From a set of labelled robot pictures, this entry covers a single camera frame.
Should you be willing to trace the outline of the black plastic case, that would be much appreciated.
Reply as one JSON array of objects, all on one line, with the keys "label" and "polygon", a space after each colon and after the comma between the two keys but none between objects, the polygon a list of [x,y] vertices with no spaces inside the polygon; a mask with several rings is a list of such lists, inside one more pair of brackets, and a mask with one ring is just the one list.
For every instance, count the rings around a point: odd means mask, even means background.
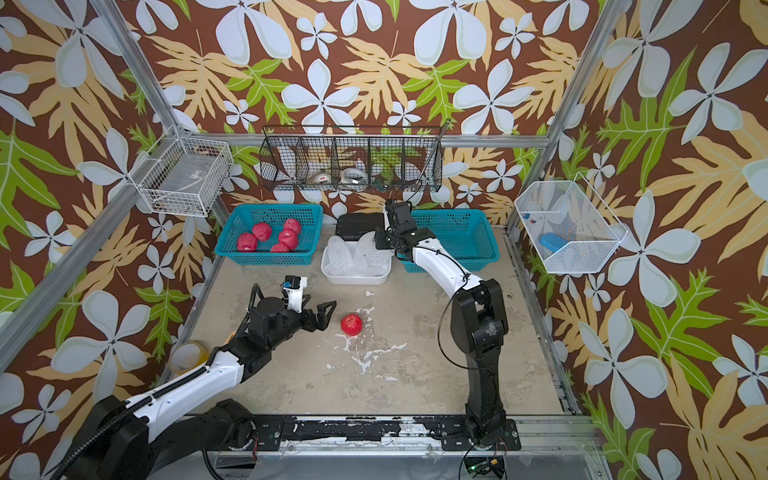
[{"label": "black plastic case", "polygon": [[346,213],[337,219],[335,235],[344,241],[358,241],[366,233],[383,227],[383,213]]}]

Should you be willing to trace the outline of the blue object in basket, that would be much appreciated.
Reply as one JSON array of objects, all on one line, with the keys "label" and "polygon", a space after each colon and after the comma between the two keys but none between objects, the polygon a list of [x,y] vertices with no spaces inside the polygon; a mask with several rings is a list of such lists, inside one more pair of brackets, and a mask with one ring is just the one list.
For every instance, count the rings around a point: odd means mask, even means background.
[{"label": "blue object in basket", "polygon": [[544,233],[539,237],[539,244],[551,254],[557,253],[568,245],[569,241],[553,232]]}]

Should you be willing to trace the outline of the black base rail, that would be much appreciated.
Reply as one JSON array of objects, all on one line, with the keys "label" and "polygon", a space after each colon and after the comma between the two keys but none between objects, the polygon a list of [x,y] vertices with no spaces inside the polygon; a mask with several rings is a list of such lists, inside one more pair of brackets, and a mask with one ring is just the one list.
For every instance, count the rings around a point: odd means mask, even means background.
[{"label": "black base rail", "polygon": [[421,448],[442,452],[464,452],[470,448],[496,451],[522,449],[515,422],[501,421],[501,427],[484,437],[469,420],[453,415],[254,415],[251,437],[255,451],[286,451],[289,446],[319,445],[330,448],[372,449]]}]

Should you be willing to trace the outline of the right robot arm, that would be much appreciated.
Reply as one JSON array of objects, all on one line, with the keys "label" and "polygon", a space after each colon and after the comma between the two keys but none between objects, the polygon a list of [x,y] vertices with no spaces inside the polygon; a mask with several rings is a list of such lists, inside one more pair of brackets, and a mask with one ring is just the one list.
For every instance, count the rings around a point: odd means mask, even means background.
[{"label": "right robot arm", "polygon": [[409,202],[388,200],[375,246],[428,273],[449,296],[450,332],[465,355],[468,374],[465,428],[471,442],[488,448],[502,440],[507,414],[499,386],[499,357],[509,331],[500,284],[465,269],[429,229],[417,225]]}]

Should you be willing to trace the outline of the yellow tape roll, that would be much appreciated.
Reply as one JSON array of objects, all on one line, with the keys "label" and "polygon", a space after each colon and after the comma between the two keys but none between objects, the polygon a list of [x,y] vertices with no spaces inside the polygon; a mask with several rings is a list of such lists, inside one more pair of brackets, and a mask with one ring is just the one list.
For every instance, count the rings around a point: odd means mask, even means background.
[{"label": "yellow tape roll", "polygon": [[176,346],[170,355],[168,368],[174,375],[182,375],[205,364],[209,359],[209,350],[196,341]]}]

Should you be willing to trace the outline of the removed foam net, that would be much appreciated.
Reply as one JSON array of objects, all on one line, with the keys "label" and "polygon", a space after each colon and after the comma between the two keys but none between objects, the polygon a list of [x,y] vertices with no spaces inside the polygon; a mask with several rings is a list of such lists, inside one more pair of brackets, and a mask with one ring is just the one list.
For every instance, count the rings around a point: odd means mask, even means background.
[{"label": "removed foam net", "polygon": [[375,231],[365,233],[357,242],[354,252],[354,265],[360,268],[384,268],[391,264],[392,250],[380,250],[376,247]]},{"label": "removed foam net", "polygon": [[349,274],[355,266],[352,251],[339,236],[332,236],[327,244],[327,272],[332,276]]}]

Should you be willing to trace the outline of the teal plastic basket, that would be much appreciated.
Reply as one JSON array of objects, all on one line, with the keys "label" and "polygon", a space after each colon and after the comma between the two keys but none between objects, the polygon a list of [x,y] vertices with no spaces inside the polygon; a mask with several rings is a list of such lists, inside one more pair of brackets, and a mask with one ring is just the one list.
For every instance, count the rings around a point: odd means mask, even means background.
[{"label": "teal plastic basket", "polygon": [[215,253],[241,266],[309,265],[320,239],[323,208],[317,204],[237,206]]},{"label": "teal plastic basket", "polygon": [[464,269],[477,272],[499,260],[500,252],[486,215],[475,209],[414,210],[420,228],[429,229],[440,242],[427,245],[451,255]]}]

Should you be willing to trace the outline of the white rectangular tub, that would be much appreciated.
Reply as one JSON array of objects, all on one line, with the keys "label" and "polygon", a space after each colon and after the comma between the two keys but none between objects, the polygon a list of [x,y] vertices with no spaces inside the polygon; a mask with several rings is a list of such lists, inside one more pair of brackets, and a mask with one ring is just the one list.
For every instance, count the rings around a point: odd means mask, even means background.
[{"label": "white rectangular tub", "polygon": [[[358,241],[352,241],[352,242],[345,241],[345,242],[353,253],[354,248]],[[381,285],[385,283],[389,277],[389,274],[392,269],[393,256],[391,258],[391,264],[384,268],[360,268],[360,267],[354,266],[352,271],[349,274],[341,275],[341,276],[332,276],[327,272],[327,254],[325,253],[326,247],[323,251],[323,256],[321,260],[321,272],[327,278],[327,280],[330,281],[332,284],[375,286],[375,285]]]}]

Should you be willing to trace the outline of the right teal plastic basket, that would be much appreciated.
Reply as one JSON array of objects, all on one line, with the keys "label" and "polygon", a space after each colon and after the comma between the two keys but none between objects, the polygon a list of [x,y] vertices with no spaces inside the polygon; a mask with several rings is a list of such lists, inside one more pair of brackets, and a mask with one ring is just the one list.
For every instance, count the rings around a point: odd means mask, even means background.
[{"label": "right teal plastic basket", "polygon": [[420,228],[429,229],[440,242],[427,245],[451,255],[464,269],[477,272],[499,260],[500,252],[486,215],[475,209],[414,210]]}]

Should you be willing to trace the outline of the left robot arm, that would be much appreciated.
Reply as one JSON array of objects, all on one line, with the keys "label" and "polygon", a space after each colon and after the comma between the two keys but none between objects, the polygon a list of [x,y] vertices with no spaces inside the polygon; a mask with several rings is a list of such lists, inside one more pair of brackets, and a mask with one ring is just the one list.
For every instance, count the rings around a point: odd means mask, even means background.
[{"label": "left robot arm", "polygon": [[99,401],[56,466],[55,479],[145,479],[191,453],[249,443],[251,412],[226,400],[204,414],[197,407],[259,372],[278,345],[300,330],[324,331],[335,301],[308,308],[301,278],[289,276],[279,297],[253,286],[234,335],[201,365],[143,394]]}]

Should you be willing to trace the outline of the left teal plastic basket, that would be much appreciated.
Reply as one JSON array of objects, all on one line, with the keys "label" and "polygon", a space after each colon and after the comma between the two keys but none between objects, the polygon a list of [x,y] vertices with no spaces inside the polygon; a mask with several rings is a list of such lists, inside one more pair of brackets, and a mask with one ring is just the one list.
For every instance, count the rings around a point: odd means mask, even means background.
[{"label": "left teal plastic basket", "polygon": [[237,206],[215,253],[241,266],[309,265],[320,239],[323,208],[317,204]]}]

